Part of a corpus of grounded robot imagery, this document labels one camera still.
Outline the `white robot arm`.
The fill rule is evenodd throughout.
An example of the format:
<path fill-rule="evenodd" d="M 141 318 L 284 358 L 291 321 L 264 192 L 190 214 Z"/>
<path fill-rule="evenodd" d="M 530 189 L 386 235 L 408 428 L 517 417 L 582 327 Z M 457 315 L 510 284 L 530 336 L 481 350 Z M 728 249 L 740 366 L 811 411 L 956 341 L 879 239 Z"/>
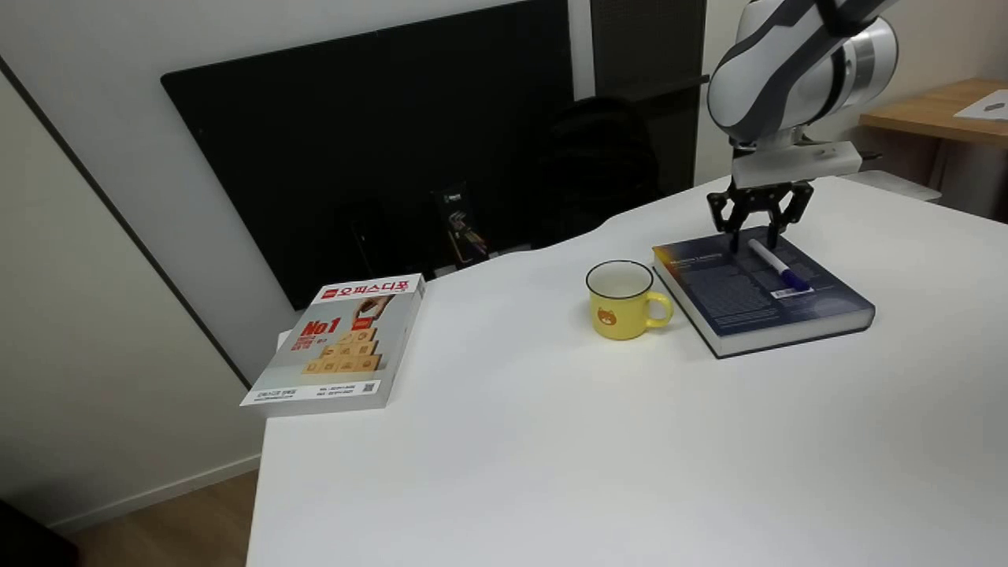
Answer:
<path fill-rule="evenodd" d="M 884 92 L 898 34 L 882 19 L 896 0 L 751 0 L 737 45 L 709 76 L 706 110 L 728 137 L 730 187 L 709 195 L 730 247 L 754 212 L 768 243 L 797 223 L 815 176 L 854 174 L 849 143 L 812 143 L 805 129 Z"/>

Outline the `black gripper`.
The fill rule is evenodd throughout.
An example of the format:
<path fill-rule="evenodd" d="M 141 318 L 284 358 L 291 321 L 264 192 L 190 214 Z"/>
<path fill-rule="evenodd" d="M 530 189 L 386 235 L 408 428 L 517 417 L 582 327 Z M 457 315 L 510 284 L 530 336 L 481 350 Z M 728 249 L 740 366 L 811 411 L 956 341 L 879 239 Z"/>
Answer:
<path fill-rule="evenodd" d="M 709 212 L 719 232 L 728 232 L 728 249 L 740 249 L 740 232 L 751 214 L 768 214 L 768 247 L 777 249 L 791 223 L 797 223 L 812 200 L 811 183 L 776 183 L 759 189 L 740 189 L 728 183 L 725 192 L 709 192 Z"/>

